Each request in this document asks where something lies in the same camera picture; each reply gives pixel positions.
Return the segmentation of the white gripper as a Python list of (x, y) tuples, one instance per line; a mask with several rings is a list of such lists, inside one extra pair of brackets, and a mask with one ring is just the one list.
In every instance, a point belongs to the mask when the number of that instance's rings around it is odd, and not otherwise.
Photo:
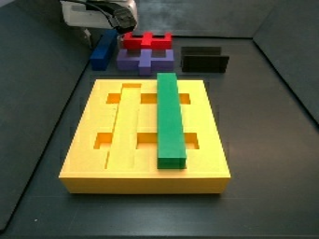
[(138, 22), (135, 0), (60, 0), (70, 26), (134, 31)]

